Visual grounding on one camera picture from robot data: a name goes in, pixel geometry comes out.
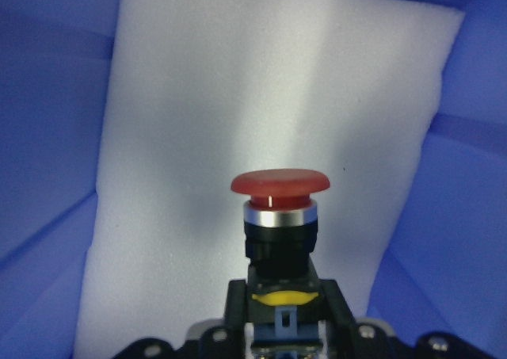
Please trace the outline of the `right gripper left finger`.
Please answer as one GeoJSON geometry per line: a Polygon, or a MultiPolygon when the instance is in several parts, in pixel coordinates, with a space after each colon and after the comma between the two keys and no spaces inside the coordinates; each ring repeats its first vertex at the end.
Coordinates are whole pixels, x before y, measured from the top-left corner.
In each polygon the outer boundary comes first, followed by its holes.
{"type": "Polygon", "coordinates": [[[227,333],[226,347],[232,358],[253,358],[254,324],[248,320],[247,285],[245,280],[228,284],[223,326],[227,333]]]}

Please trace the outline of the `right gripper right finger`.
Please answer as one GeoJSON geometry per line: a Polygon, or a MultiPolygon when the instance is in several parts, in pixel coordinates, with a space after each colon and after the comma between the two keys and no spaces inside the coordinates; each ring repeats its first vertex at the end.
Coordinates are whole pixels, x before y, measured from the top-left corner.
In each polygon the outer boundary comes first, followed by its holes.
{"type": "Polygon", "coordinates": [[[317,358],[357,358],[356,320],[335,280],[320,280],[322,294],[317,358]]]}

